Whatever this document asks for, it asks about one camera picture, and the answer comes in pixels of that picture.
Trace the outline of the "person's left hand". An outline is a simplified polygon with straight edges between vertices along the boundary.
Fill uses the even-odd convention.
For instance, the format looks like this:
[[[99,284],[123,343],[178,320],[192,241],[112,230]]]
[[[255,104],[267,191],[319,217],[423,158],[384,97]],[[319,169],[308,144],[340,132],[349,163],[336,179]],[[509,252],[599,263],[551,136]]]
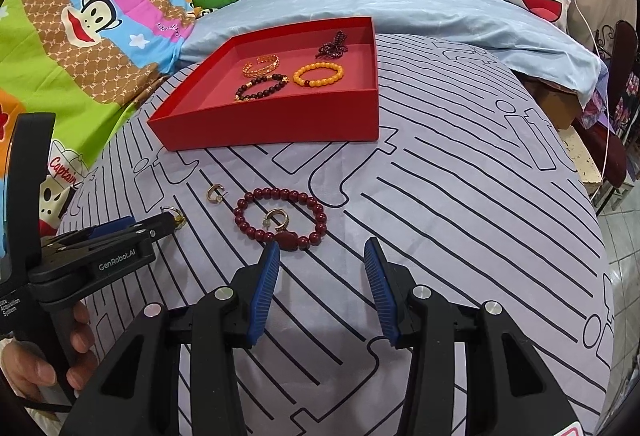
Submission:
[[[66,380],[74,390],[85,388],[98,367],[98,358],[93,353],[93,332],[89,326],[90,315],[84,303],[74,306],[75,327],[70,334],[70,344],[78,352],[76,364],[66,372]],[[41,400],[41,387],[58,384],[53,367],[25,344],[10,341],[1,344],[1,369],[18,396]]]

